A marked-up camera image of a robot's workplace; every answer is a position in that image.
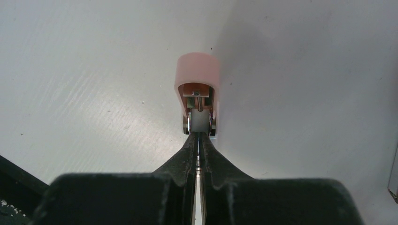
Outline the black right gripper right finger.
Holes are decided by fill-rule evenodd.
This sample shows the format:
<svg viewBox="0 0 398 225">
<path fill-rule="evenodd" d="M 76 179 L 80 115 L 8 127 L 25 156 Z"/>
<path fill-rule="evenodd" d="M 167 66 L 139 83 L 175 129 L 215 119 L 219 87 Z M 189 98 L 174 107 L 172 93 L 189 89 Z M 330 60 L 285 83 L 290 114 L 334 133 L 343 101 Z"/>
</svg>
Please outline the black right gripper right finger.
<svg viewBox="0 0 398 225">
<path fill-rule="evenodd" d="M 202 220 L 206 225 L 361 225 L 337 180 L 255 179 L 199 134 Z"/>
</svg>

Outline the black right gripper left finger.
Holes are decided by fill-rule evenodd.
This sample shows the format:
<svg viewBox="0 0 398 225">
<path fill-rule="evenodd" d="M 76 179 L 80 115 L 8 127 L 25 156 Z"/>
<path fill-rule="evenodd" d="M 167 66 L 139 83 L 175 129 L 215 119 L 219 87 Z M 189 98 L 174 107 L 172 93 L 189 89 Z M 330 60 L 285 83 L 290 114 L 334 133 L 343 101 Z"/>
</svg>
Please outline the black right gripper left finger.
<svg viewBox="0 0 398 225">
<path fill-rule="evenodd" d="M 149 173 L 68 173 L 35 209 L 33 225 L 192 225 L 199 134 Z"/>
</svg>

